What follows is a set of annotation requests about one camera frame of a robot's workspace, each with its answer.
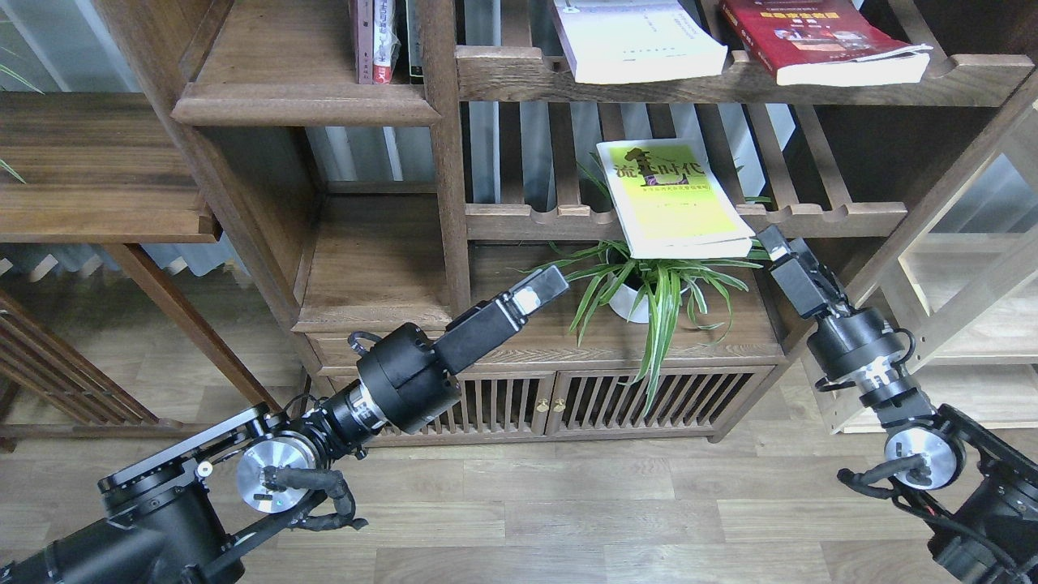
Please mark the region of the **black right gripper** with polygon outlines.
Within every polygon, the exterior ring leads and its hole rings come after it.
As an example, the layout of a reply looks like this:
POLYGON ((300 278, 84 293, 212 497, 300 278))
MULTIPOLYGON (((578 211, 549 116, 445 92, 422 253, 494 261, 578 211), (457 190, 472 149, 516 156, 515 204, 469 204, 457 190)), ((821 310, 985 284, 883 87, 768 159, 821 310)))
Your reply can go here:
POLYGON ((824 374, 816 381, 817 389, 879 389, 906 376, 904 344, 879 311, 852 306, 834 271, 808 248, 790 248, 777 225, 760 230, 757 240, 774 262, 769 271, 795 311, 817 322, 808 339, 824 374))

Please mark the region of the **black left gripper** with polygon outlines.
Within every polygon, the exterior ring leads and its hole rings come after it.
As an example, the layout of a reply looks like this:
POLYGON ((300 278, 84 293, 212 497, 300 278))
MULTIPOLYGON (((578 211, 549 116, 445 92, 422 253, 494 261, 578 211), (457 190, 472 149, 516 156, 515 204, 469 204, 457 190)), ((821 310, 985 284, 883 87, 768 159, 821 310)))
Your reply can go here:
POLYGON ((460 398, 455 376, 515 336, 529 316, 568 291, 559 267, 536 268, 513 295, 481 302, 431 341, 414 323, 387 337, 357 330, 349 344, 360 356, 359 380, 348 389, 353 421, 375 435, 390 423, 413 433, 460 398))

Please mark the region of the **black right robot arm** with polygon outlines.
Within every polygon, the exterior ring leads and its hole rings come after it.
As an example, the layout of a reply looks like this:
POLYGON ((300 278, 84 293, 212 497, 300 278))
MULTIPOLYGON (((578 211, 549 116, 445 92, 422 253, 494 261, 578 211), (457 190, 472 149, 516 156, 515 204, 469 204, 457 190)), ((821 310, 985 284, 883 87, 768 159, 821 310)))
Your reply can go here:
POLYGON ((935 406, 908 372, 916 338, 875 309, 854 307, 804 240, 776 226, 759 234, 778 288, 805 319, 823 376, 820 392, 859 389, 886 429, 885 458, 867 472, 842 469, 845 484, 927 522, 932 558, 963 583, 1034 583, 1037 470, 1034 462, 949 404, 935 406))

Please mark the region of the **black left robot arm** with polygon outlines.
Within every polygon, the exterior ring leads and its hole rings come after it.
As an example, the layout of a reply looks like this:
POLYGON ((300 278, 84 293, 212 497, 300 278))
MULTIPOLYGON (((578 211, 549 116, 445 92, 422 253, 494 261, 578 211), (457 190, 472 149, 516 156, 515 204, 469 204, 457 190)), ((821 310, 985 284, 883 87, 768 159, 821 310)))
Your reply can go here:
POLYGON ((456 374, 515 336, 567 291, 534 270, 432 341, 413 323, 356 332, 359 377, 306 413, 264 404, 99 482, 106 517, 2 569, 4 583, 234 583, 242 558, 284 529, 361 529, 337 458, 363 457, 385 426, 418 432, 460 398, 456 374))

